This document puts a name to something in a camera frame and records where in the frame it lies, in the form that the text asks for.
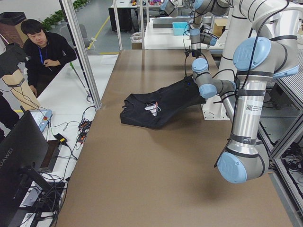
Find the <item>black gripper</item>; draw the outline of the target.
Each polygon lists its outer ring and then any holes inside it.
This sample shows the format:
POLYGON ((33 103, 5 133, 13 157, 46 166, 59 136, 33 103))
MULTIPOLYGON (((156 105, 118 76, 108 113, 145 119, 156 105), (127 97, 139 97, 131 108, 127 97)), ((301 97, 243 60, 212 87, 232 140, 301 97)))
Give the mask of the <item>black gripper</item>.
POLYGON ((199 58, 202 55, 201 49, 191 49, 192 57, 199 58))

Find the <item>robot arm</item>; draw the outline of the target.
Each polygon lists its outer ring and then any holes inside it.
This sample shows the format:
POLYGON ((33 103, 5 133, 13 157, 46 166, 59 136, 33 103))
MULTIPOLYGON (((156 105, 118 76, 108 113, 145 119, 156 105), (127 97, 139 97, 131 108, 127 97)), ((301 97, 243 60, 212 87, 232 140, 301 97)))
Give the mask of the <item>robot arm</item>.
POLYGON ((212 28, 202 23, 204 15, 212 13, 216 17, 222 17, 229 8, 230 4, 222 0, 195 0, 193 4, 194 16, 189 23, 190 50, 193 57, 199 58, 202 55, 201 44, 214 46, 218 40, 218 37, 212 33, 212 28))
POLYGON ((192 72, 201 97, 219 96, 232 122, 215 167, 228 182, 244 183, 268 169, 266 149, 257 138, 266 86, 271 79, 299 70, 297 33, 303 7, 287 0, 197 0, 193 7, 193 51, 200 48, 197 37, 203 15, 222 16, 232 9, 222 63, 228 64, 235 78, 212 77, 203 58, 193 61, 192 72))

